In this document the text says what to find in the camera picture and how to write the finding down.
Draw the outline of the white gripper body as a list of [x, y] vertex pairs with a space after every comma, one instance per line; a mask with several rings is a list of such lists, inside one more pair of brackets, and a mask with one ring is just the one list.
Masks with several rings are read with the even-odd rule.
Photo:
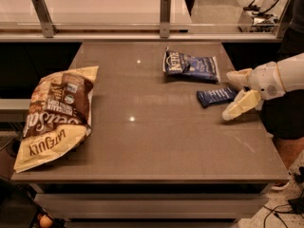
[[256, 90], [263, 100], [282, 97], [285, 89], [281, 83], [277, 63], [270, 62], [257, 66], [250, 73], [249, 87]]

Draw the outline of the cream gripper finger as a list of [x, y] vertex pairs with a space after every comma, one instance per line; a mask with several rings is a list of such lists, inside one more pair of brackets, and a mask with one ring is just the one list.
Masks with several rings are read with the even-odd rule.
[[252, 73], [251, 68], [245, 68], [242, 70], [235, 70], [226, 73], [227, 78], [233, 82], [234, 84], [243, 86], [243, 87], [251, 87], [250, 86], [250, 76]]
[[236, 98], [222, 112], [222, 118], [230, 121], [243, 113], [255, 108], [261, 101], [261, 96], [256, 90], [244, 91], [243, 89], [237, 94]]

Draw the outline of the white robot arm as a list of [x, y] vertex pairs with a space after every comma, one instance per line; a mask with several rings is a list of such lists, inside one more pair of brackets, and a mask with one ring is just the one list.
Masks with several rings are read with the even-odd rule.
[[304, 53], [255, 69], [230, 71], [227, 77], [233, 83], [250, 88], [249, 91], [242, 89], [222, 112], [222, 118], [230, 121], [255, 108], [262, 100], [280, 98], [287, 92], [304, 89]]

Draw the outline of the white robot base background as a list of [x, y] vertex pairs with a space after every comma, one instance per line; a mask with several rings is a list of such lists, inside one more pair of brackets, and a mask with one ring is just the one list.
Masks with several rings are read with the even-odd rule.
[[241, 32], [273, 32], [279, 19], [272, 10], [279, 1], [263, 0], [260, 5], [252, 1], [243, 8], [238, 19], [238, 29]]

